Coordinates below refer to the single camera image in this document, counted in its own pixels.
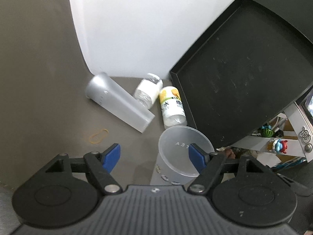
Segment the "clear plastic tea cup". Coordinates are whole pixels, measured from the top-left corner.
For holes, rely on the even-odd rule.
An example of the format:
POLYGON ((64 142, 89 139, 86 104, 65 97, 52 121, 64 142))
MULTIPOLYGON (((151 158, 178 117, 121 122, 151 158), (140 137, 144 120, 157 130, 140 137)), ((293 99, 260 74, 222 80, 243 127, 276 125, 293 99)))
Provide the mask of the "clear plastic tea cup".
POLYGON ((150 185, 186 185, 198 176, 198 171, 189 159, 191 143, 197 144, 206 153, 214 151, 204 134, 188 126, 174 126, 161 134, 150 185))

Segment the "frosted plastic cup lying down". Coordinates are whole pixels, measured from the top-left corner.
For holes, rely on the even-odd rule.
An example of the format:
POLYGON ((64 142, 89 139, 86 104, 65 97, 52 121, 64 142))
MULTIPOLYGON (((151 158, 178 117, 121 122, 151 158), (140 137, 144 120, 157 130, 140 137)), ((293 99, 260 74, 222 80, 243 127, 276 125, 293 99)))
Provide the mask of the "frosted plastic cup lying down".
POLYGON ((86 97, 143 133, 154 114, 141 105, 106 73, 95 75, 86 86, 86 97))

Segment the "yellow rubber band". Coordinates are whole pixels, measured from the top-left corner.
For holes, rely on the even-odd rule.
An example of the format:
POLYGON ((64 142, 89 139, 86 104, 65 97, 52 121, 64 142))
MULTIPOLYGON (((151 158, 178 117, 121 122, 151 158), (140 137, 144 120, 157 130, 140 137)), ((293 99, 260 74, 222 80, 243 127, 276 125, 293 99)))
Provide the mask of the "yellow rubber band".
POLYGON ((99 130, 97 133, 91 135, 89 137, 89 142, 91 144, 100 144, 108 135, 109 135, 109 131, 103 128, 99 130))

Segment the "yellow label plastic bottle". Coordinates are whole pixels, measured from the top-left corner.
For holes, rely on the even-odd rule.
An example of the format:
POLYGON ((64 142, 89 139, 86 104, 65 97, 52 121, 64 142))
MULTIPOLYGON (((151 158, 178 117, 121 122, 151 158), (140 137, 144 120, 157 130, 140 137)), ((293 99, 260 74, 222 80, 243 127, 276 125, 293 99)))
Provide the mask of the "yellow label plastic bottle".
POLYGON ((162 88, 159 93, 159 99, 165 129, 187 125, 183 103, 176 87, 162 88))

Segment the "watermelon figurine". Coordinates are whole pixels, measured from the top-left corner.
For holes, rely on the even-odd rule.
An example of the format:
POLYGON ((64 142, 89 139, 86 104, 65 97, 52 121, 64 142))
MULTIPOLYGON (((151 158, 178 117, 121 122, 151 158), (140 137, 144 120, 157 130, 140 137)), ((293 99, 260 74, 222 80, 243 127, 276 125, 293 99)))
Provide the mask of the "watermelon figurine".
POLYGON ((272 130, 271 125, 262 126, 259 130, 259 133, 261 134, 261 137, 272 137, 274 134, 274 131, 272 130))

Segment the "blue red crab toy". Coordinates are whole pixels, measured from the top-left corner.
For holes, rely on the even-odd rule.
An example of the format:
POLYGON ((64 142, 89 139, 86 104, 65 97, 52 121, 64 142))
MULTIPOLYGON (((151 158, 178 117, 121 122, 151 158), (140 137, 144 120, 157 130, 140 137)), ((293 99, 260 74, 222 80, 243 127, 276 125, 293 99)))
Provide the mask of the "blue red crab toy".
POLYGON ((270 150, 272 150, 276 153, 287 154, 287 149, 288 149, 287 143, 288 143, 288 141, 285 139, 276 138, 272 141, 272 145, 270 147, 270 150))

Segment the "white label plastic bottle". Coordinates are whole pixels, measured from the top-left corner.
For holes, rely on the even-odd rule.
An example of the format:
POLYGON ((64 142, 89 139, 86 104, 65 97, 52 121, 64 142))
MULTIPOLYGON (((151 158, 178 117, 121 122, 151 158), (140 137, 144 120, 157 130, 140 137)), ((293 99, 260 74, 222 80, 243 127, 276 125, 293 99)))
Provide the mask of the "white label plastic bottle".
POLYGON ((156 102, 162 88, 162 79, 153 73, 148 73, 137 86, 133 97, 146 109, 150 110, 156 102))

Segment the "silver metal shelf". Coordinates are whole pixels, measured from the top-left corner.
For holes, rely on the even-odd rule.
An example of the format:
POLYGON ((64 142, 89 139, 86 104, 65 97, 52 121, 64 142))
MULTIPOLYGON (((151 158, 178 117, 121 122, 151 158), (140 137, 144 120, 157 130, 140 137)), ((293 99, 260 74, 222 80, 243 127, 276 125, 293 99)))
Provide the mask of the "silver metal shelf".
POLYGON ((261 137, 259 129, 232 147, 249 150, 260 163, 277 170, 312 162, 312 88, 267 125, 274 131, 272 137, 261 137), (288 141, 287 154, 270 150, 276 138, 288 141))

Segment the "black square tray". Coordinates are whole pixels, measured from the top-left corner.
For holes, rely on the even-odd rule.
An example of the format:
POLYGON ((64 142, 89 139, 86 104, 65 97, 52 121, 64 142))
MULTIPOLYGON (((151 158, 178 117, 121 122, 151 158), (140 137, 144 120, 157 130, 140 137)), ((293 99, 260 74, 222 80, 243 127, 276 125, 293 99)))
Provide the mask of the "black square tray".
POLYGON ((220 148, 312 86, 312 42, 253 0, 235 0, 170 71, 189 126, 220 148))

